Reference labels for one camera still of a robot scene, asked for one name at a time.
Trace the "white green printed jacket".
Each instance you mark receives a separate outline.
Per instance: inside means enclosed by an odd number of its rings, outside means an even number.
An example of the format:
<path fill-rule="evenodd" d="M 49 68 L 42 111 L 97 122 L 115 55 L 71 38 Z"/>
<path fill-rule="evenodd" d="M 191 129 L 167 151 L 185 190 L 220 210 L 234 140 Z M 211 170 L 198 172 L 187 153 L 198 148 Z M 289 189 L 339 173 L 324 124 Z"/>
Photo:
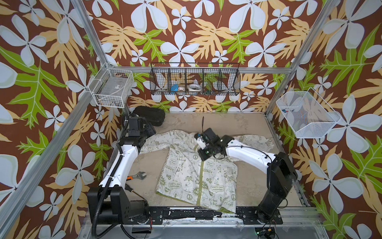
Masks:
<path fill-rule="evenodd" d="M 237 158 L 218 156 L 202 161 L 192 133 L 179 129 L 147 139 L 141 153 L 168 149 L 156 194 L 224 213 L 236 211 Z"/>

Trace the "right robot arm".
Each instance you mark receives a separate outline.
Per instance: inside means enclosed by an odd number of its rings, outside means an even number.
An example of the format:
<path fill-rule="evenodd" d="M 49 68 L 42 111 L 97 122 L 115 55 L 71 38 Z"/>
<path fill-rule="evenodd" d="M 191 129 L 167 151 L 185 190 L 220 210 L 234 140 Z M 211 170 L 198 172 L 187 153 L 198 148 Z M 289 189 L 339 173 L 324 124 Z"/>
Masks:
<path fill-rule="evenodd" d="M 206 136 L 197 133 L 195 139 L 200 147 L 198 154 L 203 161 L 220 153 L 242 160 L 266 174 L 267 192 L 256 207 L 255 219 L 264 224 L 269 223 L 297 179 L 289 156 L 283 152 L 263 152 L 227 135 L 220 138 L 217 135 Z"/>

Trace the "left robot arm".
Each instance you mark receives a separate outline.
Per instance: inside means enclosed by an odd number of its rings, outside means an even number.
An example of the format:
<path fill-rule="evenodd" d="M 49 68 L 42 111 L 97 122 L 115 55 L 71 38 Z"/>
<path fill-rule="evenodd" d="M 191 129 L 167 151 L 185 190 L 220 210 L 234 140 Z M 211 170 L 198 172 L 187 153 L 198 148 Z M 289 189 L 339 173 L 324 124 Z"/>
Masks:
<path fill-rule="evenodd" d="M 118 155 L 98 187 L 87 194 L 92 225 L 126 225 L 132 220 L 143 223 L 149 219 L 145 200 L 130 201 L 125 184 L 133 162 L 145 141 L 156 133 L 144 117 L 130 117 L 116 143 Z"/>

